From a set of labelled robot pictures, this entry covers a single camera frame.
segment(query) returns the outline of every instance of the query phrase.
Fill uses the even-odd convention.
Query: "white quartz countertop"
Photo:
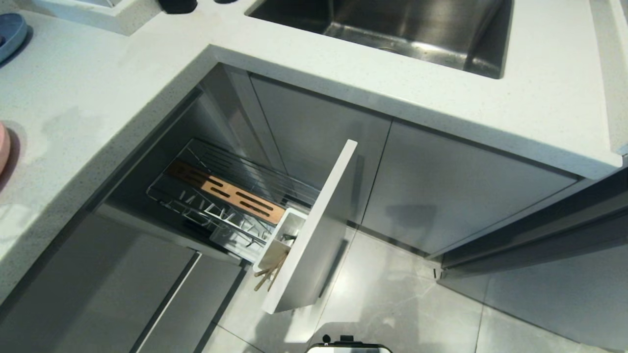
[[[0,178],[0,301],[218,62],[587,178],[621,167],[587,0],[515,1],[500,80],[245,16],[255,2],[199,0],[128,37],[22,12],[34,36],[0,67],[19,141]]]

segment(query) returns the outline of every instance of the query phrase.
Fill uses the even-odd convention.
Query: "drawer front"
[[[129,352],[192,255],[88,215],[3,313],[2,351]]]
[[[263,303],[268,313],[316,302],[351,213],[357,143],[348,140]]]
[[[241,267],[200,256],[151,328],[139,352],[193,352]]]
[[[575,182],[395,122],[362,225],[433,254]]]

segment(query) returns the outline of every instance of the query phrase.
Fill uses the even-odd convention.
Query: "wooden board with slots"
[[[180,160],[171,163],[166,173],[272,224],[279,223],[281,216],[286,212],[284,208],[270,201]]]

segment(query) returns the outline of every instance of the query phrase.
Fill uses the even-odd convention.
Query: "sink basin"
[[[502,77],[512,0],[266,0],[250,16]]]

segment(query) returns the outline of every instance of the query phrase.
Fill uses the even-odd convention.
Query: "chopsticks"
[[[268,291],[271,290],[271,288],[273,287],[273,283],[277,279],[277,275],[279,274],[279,271],[281,271],[281,267],[283,266],[283,263],[286,261],[286,258],[288,257],[288,253],[289,252],[290,251],[285,251],[278,258],[278,260],[275,263],[273,263],[272,265],[270,265],[268,268],[263,269],[263,270],[258,271],[258,272],[255,272],[255,277],[260,277],[260,276],[264,275],[264,278],[262,278],[262,280],[257,284],[257,286],[255,286],[255,289],[253,289],[254,291],[258,291],[262,287],[264,282],[266,282],[268,280],[268,278],[270,278],[270,276],[273,273],[273,271],[276,270],[275,274],[273,276],[273,280],[271,281],[271,284],[268,286]]]

